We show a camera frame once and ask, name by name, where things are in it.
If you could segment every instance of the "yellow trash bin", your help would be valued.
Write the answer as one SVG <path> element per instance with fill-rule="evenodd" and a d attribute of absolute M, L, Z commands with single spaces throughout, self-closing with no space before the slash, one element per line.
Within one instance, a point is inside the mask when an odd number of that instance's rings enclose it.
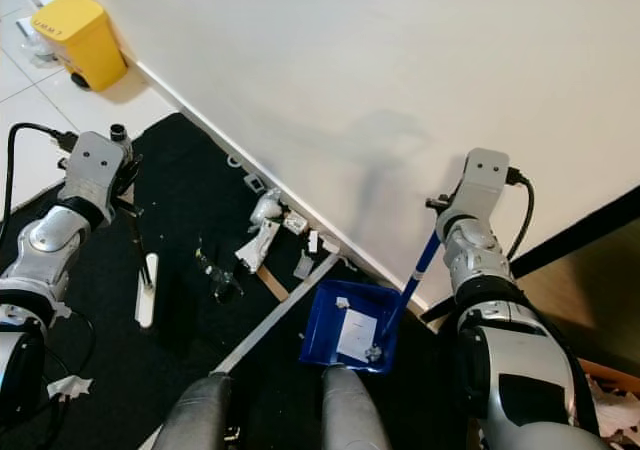
<path fill-rule="evenodd" d="M 96 92 L 127 72 L 104 9 L 93 0 L 54 0 L 31 25 L 43 35 L 67 70 Z M 74 82 L 82 84 L 77 76 Z"/>

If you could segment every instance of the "white tile floor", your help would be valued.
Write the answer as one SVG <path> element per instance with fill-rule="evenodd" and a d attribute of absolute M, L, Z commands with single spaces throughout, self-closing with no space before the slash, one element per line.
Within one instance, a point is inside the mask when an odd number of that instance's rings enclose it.
<path fill-rule="evenodd" d="M 129 69 L 104 92 L 78 88 L 60 65 L 36 67 L 21 48 L 15 24 L 31 14 L 28 0 L 0 0 L 0 204 L 4 199 L 6 141 L 16 122 L 34 122 L 61 131 L 89 130 L 108 135 L 112 123 L 124 124 L 132 138 L 176 109 Z M 16 141 L 12 207 L 30 200 L 62 178 L 60 150 L 41 134 L 25 131 Z"/>

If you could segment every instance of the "black mat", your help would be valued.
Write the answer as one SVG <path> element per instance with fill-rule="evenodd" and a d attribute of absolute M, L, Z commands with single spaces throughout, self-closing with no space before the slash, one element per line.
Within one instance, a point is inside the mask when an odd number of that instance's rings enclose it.
<path fill-rule="evenodd" d="M 145 156 L 136 185 L 136 200 L 146 209 L 142 234 L 161 262 L 158 325 L 152 334 L 143 334 L 133 319 L 136 259 L 126 222 L 118 218 L 92 236 L 71 272 L 66 302 L 86 313 L 98 334 L 83 375 L 95 382 L 90 396 L 73 402 L 55 449 L 137 448 L 180 393 L 214 368 L 277 304 L 256 277 L 241 271 L 245 296 L 220 305 L 210 297 L 209 283 L 194 260 L 199 236 L 205 245 L 248 239 L 247 220 L 256 197 L 242 182 L 244 173 L 228 167 L 224 152 L 180 114 L 152 126 L 134 146 Z M 17 212 L 7 242 L 15 242 L 19 229 L 41 216 L 55 194 Z M 298 283 L 291 272 L 302 245 L 289 232 L 280 232 L 266 262 L 289 289 Z M 3 268 L 14 258 L 15 249 L 9 252 L 9 247 L 0 259 Z M 356 278 L 342 264 L 329 276 Z M 320 447 L 316 391 L 321 370 L 297 363 L 298 333 L 304 332 L 311 298 L 300 302 L 233 372 L 232 419 L 242 424 L 244 448 Z M 87 341 L 80 322 L 61 321 L 51 332 L 50 346 L 73 368 Z M 456 432 L 435 350 L 433 336 L 407 317 L 393 373 L 365 378 L 396 449 L 421 447 L 422 442 L 424 448 L 458 448 L 452 445 Z M 50 377 L 60 376 L 56 371 L 47 366 Z M 9 432 L 0 448 L 34 448 L 46 423 L 43 416 Z"/>

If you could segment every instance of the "blue broom handle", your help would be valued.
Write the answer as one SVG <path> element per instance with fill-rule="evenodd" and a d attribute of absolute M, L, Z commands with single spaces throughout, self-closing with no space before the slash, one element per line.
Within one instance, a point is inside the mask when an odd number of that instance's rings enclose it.
<path fill-rule="evenodd" d="M 439 246 L 440 246 L 440 239 L 438 238 L 438 235 L 434 230 L 433 233 L 431 234 L 431 238 L 429 238 L 427 245 L 424 247 L 424 250 L 422 251 L 422 255 L 420 256 L 420 259 L 416 264 L 416 269 L 413 272 L 413 275 L 411 275 L 411 278 L 409 278 L 407 285 L 404 287 L 404 291 L 400 296 L 400 301 L 398 302 L 398 305 L 396 306 L 396 308 L 393 310 L 393 314 L 389 319 L 389 323 L 387 323 L 386 328 L 382 332 L 383 337 L 385 337 L 387 333 L 392 329 L 394 329 L 400 322 L 400 319 L 402 318 L 402 314 L 404 313 L 404 309 L 409 304 L 411 295 L 413 295 L 413 292 L 418 286 L 418 283 L 420 283 L 420 280 L 422 280 L 422 276 L 427 271 L 427 268 L 429 267 L 431 260 L 433 260 L 433 256 L 438 251 Z"/>

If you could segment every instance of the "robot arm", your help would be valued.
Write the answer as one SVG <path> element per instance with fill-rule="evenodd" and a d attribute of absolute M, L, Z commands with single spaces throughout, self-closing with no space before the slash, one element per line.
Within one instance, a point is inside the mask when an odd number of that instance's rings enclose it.
<path fill-rule="evenodd" d="M 21 420 L 37 405 L 47 331 L 71 313 L 62 301 L 69 269 L 90 234 L 112 222 L 116 198 L 132 192 L 138 164 L 121 125 L 111 140 L 81 134 L 61 161 L 56 204 L 20 232 L 18 257 L 0 276 L 0 422 Z"/>
<path fill-rule="evenodd" d="M 509 171 L 507 155 L 475 149 L 454 194 L 429 204 L 451 275 L 464 405 L 491 450 L 606 448 L 590 399 L 577 405 L 575 357 L 517 288 L 491 231 Z"/>

